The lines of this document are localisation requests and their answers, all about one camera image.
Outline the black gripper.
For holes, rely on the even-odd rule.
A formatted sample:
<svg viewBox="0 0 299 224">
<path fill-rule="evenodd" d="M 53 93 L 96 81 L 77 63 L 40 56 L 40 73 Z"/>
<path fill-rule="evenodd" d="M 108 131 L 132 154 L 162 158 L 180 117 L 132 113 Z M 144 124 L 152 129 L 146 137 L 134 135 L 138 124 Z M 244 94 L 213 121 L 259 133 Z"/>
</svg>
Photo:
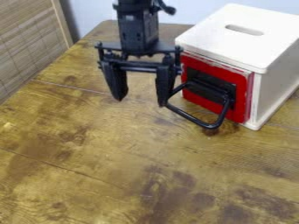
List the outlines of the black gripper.
<svg viewBox="0 0 299 224">
<path fill-rule="evenodd" d="M 102 71 L 109 92 L 117 101 L 126 96 L 126 71 L 156 73 L 154 87 L 157 104 L 164 107 L 176 74 L 180 72 L 178 46 L 158 40 L 158 11 L 173 15 L 174 8 L 116 8 L 118 27 L 117 42 L 98 42 L 98 68 Z M 162 54 L 161 62 L 133 61 L 128 57 L 153 57 Z"/>
</svg>

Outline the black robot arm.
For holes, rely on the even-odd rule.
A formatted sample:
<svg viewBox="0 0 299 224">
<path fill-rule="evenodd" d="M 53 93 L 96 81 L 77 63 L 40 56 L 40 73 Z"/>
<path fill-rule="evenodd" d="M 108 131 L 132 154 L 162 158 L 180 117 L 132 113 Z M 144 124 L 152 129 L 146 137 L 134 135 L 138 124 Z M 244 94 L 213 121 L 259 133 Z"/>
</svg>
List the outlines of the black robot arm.
<svg viewBox="0 0 299 224">
<path fill-rule="evenodd" d="M 128 92 L 126 71 L 156 73 L 157 104 L 164 107 L 173 92 L 174 78 L 181 72 L 177 45 L 158 40 L 157 12 L 173 15 L 176 9 L 162 0 L 116 0 L 118 42 L 98 42 L 98 68 L 113 98 L 124 99 Z"/>
</svg>

